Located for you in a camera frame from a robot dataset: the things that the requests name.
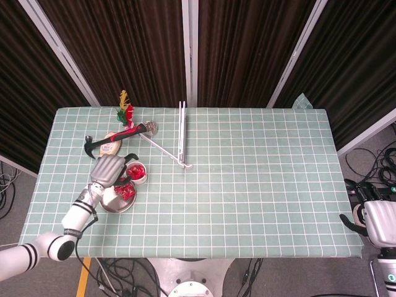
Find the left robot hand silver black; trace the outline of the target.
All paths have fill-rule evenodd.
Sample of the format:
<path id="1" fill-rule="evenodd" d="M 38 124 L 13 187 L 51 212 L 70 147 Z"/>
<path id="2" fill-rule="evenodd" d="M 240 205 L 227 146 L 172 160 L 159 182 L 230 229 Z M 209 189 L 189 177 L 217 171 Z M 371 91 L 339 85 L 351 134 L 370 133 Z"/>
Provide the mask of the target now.
<path id="1" fill-rule="evenodd" d="M 130 153 L 125 157 L 104 154 L 98 159 L 90 174 L 91 182 L 98 183 L 104 188 L 127 184 L 131 178 L 126 177 L 123 179 L 123 174 L 127 168 L 126 163 L 131 159 L 139 160 L 139 157 L 134 153 Z"/>

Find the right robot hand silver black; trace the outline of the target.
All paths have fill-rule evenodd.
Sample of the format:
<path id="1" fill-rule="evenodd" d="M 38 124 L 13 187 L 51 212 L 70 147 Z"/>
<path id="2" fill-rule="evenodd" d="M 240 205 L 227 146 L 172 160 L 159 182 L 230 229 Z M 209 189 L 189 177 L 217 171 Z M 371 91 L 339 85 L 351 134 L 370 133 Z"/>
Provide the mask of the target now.
<path id="1" fill-rule="evenodd" d="M 351 231 L 367 237 L 377 248 L 395 247 L 395 202 L 385 198 L 372 183 L 345 179 L 348 188 L 354 191 L 358 204 L 353 215 L 359 223 L 340 214 L 342 223 Z"/>

